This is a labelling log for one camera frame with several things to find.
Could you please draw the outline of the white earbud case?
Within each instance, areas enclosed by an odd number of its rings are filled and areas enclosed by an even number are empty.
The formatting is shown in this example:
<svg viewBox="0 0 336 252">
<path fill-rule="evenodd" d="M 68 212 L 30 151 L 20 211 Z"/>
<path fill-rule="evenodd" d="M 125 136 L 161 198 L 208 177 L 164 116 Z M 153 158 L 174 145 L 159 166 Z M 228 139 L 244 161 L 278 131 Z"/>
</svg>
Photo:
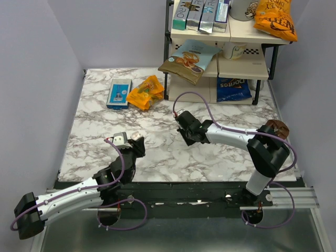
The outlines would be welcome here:
<svg viewBox="0 0 336 252">
<path fill-rule="evenodd" d="M 142 137 L 143 137 L 143 135 L 139 131 L 136 131 L 136 132 L 131 134 L 131 139 L 133 141 L 137 141 L 138 139 L 140 139 Z"/>
</svg>

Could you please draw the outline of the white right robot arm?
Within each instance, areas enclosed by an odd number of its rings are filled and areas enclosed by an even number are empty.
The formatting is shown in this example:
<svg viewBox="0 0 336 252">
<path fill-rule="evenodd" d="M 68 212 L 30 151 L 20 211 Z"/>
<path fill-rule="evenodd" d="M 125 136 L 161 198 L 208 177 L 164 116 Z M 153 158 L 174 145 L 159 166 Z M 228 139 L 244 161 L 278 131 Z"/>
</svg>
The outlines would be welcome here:
<svg viewBox="0 0 336 252">
<path fill-rule="evenodd" d="M 249 153 L 255 170 L 241 193 L 242 201 L 249 206 L 259 202 L 260 194 L 277 175 L 290 153 L 283 139 L 277 137 L 267 125 L 248 134 L 249 129 L 224 129 L 212 120 L 200 122 L 189 111 L 181 110 L 176 112 L 174 117 L 179 124 L 177 131 L 188 146 L 196 142 L 224 144 Z"/>
</svg>

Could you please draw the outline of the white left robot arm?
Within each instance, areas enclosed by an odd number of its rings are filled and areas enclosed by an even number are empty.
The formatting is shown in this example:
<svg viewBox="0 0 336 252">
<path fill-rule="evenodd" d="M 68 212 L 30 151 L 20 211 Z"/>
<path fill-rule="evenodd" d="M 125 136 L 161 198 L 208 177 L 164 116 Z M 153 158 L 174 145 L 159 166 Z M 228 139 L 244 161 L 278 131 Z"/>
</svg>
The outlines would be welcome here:
<svg viewBox="0 0 336 252">
<path fill-rule="evenodd" d="M 25 194 L 14 209 L 15 219 L 10 225 L 20 239 L 28 239 L 41 233 L 44 228 L 74 211 L 85 208 L 120 207 L 123 203 L 144 203 L 128 196 L 121 199 L 118 191 L 123 185 L 132 182 L 136 160 L 145 156 L 144 137 L 138 135 L 128 139 L 116 134 L 104 140 L 118 153 L 118 157 L 106 168 L 89 179 L 66 189 L 36 196 Z"/>
</svg>

